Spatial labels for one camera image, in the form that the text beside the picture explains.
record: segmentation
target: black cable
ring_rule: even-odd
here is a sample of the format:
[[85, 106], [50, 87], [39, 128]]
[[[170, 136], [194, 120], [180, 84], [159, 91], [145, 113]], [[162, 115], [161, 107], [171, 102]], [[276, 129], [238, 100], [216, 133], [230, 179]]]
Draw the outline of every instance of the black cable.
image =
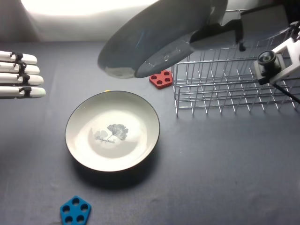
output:
[[290, 92], [284, 90], [282, 87], [280, 87], [277, 84], [273, 84], [273, 87], [280, 90], [282, 93], [284, 93], [285, 95], [287, 95], [288, 97], [290, 97], [292, 100], [298, 102], [300, 104], [300, 99], [298, 99], [297, 97], [295, 97], [294, 95], [292, 95]]

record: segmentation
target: bright light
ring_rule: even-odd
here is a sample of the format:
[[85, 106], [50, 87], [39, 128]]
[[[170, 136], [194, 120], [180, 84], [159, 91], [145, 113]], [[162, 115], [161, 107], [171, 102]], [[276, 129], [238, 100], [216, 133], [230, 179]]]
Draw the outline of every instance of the bright light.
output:
[[31, 13], [44, 15], [90, 15], [122, 8], [148, 6], [157, 0], [22, 0]]

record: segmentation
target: plate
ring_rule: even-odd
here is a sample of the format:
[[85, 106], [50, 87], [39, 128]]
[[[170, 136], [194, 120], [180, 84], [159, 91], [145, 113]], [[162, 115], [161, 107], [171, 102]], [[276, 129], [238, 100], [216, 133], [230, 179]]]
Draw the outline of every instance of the plate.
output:
[[210, 0], [159, 0], [107, 41], [98, 65], [118, 78], [159, 73], [192, 53], [190, 37], [208, 23], [210, 13]]
[[114, 172], [144, 160], [155, 147], [159, 132], [158, 115], [145, 99], [130, 92], [109, 91], [75, 109], [65, 137], [79, 163]]

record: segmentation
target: red plastic piece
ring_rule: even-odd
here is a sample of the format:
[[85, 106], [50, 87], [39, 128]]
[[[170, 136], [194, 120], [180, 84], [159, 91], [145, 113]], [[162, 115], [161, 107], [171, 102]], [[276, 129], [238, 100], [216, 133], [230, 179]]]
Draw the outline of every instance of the red plastic piece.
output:
[[158, 89], [170, 87], [173, 83], [172, 72], [164, 70], [160, 74], [150, 76], [149, 81]]

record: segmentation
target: camera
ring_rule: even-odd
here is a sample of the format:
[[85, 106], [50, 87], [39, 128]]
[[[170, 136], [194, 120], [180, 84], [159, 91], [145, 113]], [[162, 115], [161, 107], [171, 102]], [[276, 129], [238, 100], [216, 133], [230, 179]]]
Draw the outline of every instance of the camera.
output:
[[273, 51], [264, 51], [254, 62], [256, 78], [260, 85], [270, 82], [270, 79], [285, 69], [282, 54]]

